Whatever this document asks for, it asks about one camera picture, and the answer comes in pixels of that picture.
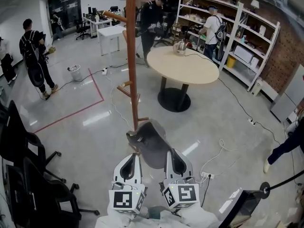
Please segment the white bucket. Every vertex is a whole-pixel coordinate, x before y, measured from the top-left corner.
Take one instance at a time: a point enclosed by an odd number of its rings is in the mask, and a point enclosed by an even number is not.
[[[80,72],[80,65],[75,65],[71,67],[69,72],[71,73],[73,80],[80,81],[82,79],[82,75]]]

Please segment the trash bin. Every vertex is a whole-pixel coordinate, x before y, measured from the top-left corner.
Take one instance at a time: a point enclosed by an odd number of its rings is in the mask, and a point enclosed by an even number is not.
[[[232,68],[236,62],[236,59],[232,56],[228,56],[227,67]]]
[[[80,72],[80,65],[75,65],[73,67],[69,67],[68,71],[71,73],[73,80],[79,81],[82,79],[82,75]]]

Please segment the electrical outlet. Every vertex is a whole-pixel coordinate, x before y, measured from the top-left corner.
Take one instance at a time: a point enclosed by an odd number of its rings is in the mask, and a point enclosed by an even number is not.
[[[103,69],[103,72],[102,72],[102,75],[106,75],[107,72],[108,72],[108,69],[104,68],[104,69]]]
[[[213,174],[207,173],[207,172],[202,172],[201,175],[202,175],[202,177],[207,177],[207,178],[209,178],[209,175],[211,175],[210,179],[213,179],[213,178],[214,178],[214,175],[213,175]]]
[[[250,118],[248,118],[248,121],[249,121],[253,126],[255,126],[254,122],[253,122]]]

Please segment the lampshade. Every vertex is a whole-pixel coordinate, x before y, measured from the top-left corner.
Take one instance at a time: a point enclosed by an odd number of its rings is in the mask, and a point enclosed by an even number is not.
[[[254,8],[256,8],[256,9],[259,9],[259,8],[260,8],[259,3],[258,3],[257,0],[252,0],[251,6],[254,7]]]

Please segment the yellow container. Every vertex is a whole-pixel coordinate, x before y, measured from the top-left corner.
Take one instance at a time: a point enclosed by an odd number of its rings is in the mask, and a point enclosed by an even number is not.
[[[236,59],[232,56],[228,56],[227,67],[232,68],[236,62]]]

